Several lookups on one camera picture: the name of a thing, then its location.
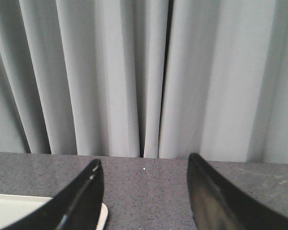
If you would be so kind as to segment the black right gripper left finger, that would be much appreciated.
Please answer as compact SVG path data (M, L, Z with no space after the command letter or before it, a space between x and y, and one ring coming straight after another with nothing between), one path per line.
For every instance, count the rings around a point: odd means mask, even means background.
M4 230L95 230L104 195L100 159L92 160L64 189Z

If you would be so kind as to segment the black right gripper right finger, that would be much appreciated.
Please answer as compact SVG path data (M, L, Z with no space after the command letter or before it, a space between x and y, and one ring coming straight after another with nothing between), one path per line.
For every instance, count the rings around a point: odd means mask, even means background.
M189 155L187 186L199 230L288 230L288 217L247 195L198 153Z

